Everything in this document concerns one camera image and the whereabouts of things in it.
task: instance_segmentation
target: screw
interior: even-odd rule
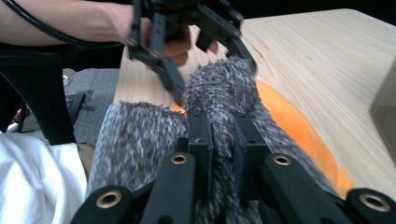
[[[241,33],[239,30],[235,30],[233,33],[234,33],[236,36],[241,36],[241,35],[242,35],[242,33]]]
[[[137,46],[137,42],[132,38],[129,38],[127,43],[130,44],[132,47]]]
[[[236,15],[236,18],[237,18],[239,21],[242,21],[242,20],[244,19],[244,17],[243,17],[241,14],[237,14],[237,15]]]
[[[152,50],[151,55],[157,59],[161,58],[161,54],[157,50]]]

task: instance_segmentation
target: human arm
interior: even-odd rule
[[[88,41],[122,42],[132,22],[132,6],[80,0],[16,0],[47,25]],[[62,44],[45,35],[0,2],[0,42],[43,46]]]

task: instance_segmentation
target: orange object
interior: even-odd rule
[[[286,132],[297,145],[311,157],[315,165],[329,179],[338,194],[345,198],[352,189],[352,181],[343,169],[337,165],[332,153],[321,140],[306,117],[285,97],[267,84],[256,80],[262,104],[268,109],[272,119]],[[178,105],[170,108],[183,111]]]

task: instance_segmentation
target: black cable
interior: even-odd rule
[[[107,49],[107,48],[119,47],[121,45],[121,43],[118,42],[92,42],[92,41],[86,41],[75,38],[71,35],[62,33],[48,26],[46,23],[38,20],[32,14],[27,12],[23,7],[18,5],[14,0],[3,0],[3,2],[14,12],[16,12],[20,17],[22,17],[24,20],[32,24],[35,28],[46,33],[47,35],[50,35],[58,40],[61,40],[66,44],[75,47],[85,48],[85,49]]]

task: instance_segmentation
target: black equipment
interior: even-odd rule
[[[137,59],[159,74],[164,87],[180,105],[185,84],[171,59],[162,56],[163,44],[172,39],[183,24],[196,25],[201,31],[196,46],[207,51],[212,40],[227,48],[227,57],[249,59],[253,71],[257,64],[240,39],[241,14],[226,0],[134,0],[134,23],[128,39],[129,58]],[[152,37],[147,49],[140,44],[140,18],[151,19]]]
[[[324,190],[290,156],[271,153],[250,118],[234,115],[235,179],[242,201],[257,201],[263,223],[396,223],[396,202],[372,189],[353,189],[342,200]],[[195,200],[210,199],[213,149],[205,112],[191,117],[189,138],[163,160],[155,181],[131,192],[95,191],[72,223],[194,223]]]

